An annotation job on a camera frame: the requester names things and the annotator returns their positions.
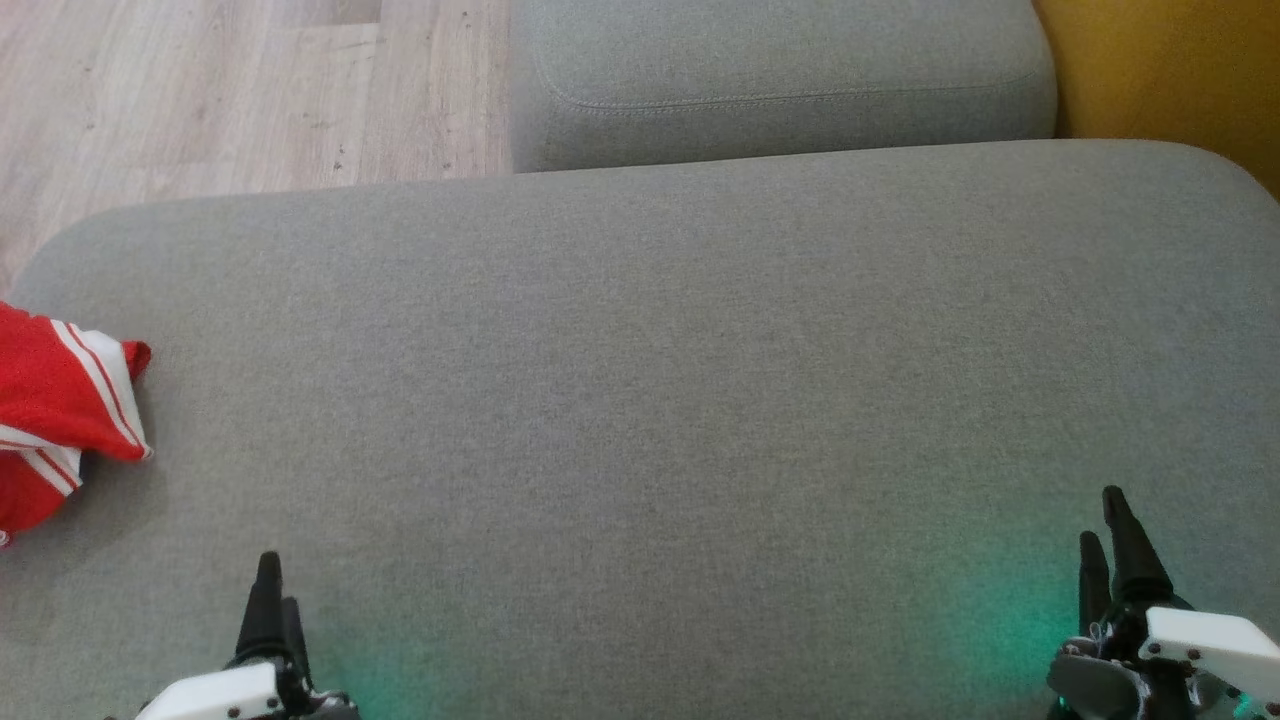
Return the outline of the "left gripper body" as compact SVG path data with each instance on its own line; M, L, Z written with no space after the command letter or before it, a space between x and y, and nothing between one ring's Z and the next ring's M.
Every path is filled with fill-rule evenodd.
M188 676L160 691L137 719L360 719L343 691L315 691L291 664L248 664Z

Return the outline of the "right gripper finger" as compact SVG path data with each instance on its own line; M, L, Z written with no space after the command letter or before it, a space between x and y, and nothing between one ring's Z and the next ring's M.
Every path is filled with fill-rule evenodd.
M1079 534L1078 612L1080 635L1098 638L1107 629L1111 609L1108 561L1094 532Z
M1176 600L1172 582L1123 489L1106 486L1102 502L1103 519L1112 541L1112 605L1172 607Z

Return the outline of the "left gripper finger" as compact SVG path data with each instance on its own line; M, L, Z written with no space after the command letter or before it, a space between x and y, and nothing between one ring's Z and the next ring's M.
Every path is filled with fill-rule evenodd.
M276 659L287 653L283 611L282 561L274 551L264 552L246 601L236 642L236 664Z
M308 694L314 689L314 683L301 611L296 598L283 600L283 621L285 647L289 653L292 673L298 678L302 691Z

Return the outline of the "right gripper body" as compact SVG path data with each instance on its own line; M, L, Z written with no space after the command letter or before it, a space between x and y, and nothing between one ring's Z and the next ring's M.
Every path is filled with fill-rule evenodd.
M1123 609L1068 638L1046 682L1050 719L1275 719L1279 648L1244 618Z

